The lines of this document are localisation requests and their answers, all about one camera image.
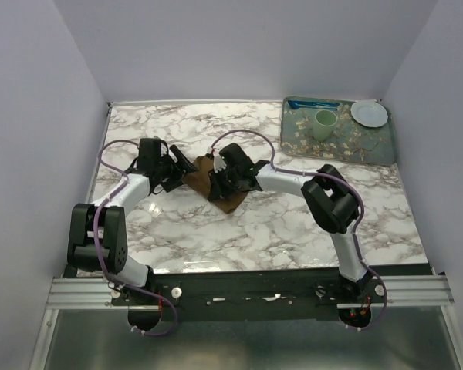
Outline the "brown cloth napkin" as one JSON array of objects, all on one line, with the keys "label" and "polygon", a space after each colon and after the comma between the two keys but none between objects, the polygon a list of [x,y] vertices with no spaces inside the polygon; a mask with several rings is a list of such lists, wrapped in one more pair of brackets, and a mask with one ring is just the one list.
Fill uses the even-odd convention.
[{"label": "brown cloth napkin", "polygon": [[223,198],[218,196],[212,200],[210,198],[212,195],[211,191],[218,189],[211,184],[210,172],[214,169],[213,159],[207,156],[198,156],[192,164],[197,168],[197,171],[186,174],[182,179],[183,183],[199,193],[209,203],[214,204],[225,214],[233,213],[246,199],[248,194],[239,191]]}]

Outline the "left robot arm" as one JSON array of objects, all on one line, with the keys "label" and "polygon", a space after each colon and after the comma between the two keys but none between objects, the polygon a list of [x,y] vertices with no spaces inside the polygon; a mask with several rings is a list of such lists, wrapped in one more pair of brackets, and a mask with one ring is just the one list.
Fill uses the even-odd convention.
[{"label": "left robot arm", "polygon": [[167,193],[183,184],[198,169],[175,146],[160,138],[143,138],[137,157],[122,170],[103,160],[100,164],[120,175],[118,184],[92,203],[78,203],[71,213],[68,265],[82,271],[101,271],[116,284],[130,285],[138,304],[154,299],[153,271],[129,256],[126,216],[156,190]]}]

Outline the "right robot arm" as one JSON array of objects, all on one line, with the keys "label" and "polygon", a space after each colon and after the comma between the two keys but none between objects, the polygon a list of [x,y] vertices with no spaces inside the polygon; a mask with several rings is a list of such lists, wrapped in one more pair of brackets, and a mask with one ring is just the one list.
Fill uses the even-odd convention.
[{"label": "right robot arm", "polygon": [[356,236],[363,201],[334,166],[325,165],[311,173],[279,169],[271,160],[253,162],[236,143],[218,153],[210,149],[206,157],[212,162],[208,171],[210,201],[228,200],[251,191],[303,198],[316,224],[333,242],[339,261],[341,296],[355,302],[366,295],[370,273]]}]

